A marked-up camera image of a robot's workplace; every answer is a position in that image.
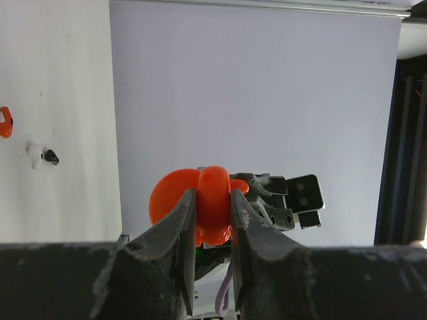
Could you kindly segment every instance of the red object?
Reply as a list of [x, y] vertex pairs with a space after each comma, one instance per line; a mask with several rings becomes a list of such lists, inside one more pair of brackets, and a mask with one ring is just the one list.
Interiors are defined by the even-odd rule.
[[0, 123], [0, 136], [3, 138], [9, 138], [12, 135], [13, 131], [13, 119], [12, 114], [8, 107], [0, 108], [5, 121]]
[[181, 199], [185, 190], [196, 189], [196, 247], [201, 242], [222, 245], [231, 235], [230, 190], [239, 189], [245, 195], [249, 185], [243, 180], [230, 181], [223, 167], [181, 169], [166, 175], [154, 187], [149, 200], [149, 217], [152, 224], [163, 219]]

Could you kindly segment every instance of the gray wall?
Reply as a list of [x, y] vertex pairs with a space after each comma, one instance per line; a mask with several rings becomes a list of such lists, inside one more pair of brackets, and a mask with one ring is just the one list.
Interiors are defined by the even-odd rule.
[[371, 245], [400, 20], [111, 3], [123, 230], [150, 227], [165, 174], [222, 165], [316, 174], [306, 245]]

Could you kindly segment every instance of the small white object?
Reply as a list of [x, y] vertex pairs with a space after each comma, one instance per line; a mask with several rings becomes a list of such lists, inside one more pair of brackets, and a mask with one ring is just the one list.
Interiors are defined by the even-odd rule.
[[39, 170], [43, 160], [43, 148], [38, 143], [33, 143], [28, 148], [28, 154], [34, 170]]

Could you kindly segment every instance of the cable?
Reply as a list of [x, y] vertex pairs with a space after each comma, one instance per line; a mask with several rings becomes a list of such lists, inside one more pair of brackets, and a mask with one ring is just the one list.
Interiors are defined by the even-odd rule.
[[220, 317], [225, 317], [228, 313], [228, 303], [230, 300], [228, 299], [228, 291], [230, 288], [230, 283], [233, 279], [233, 267], [232, 262], [228, 265], [228, 270], [226, 277], [221, 283], [220, 290], [218, 290], [218, 294], [215, 299], [215, 312]]

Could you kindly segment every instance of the red plastic object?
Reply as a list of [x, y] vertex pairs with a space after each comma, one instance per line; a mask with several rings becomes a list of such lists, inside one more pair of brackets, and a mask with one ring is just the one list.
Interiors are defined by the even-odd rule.
[[13, 118], [8, 107], [0, 108], [5, 121], [0, 123], [0, 136], [3, 138], [9, 138], [13, 131]]
[[239, 189], [245, 195], [249, 185], [243, 180], [232, 180], [223, 167], [182, 169], [166, 175], [154, 187], [149, 200], [152, 224], [173, 210], [185, 190], [196, 189], [196, 247], [202, 241], [208, 245], [222, 245], [231, 235], [230, 190]]

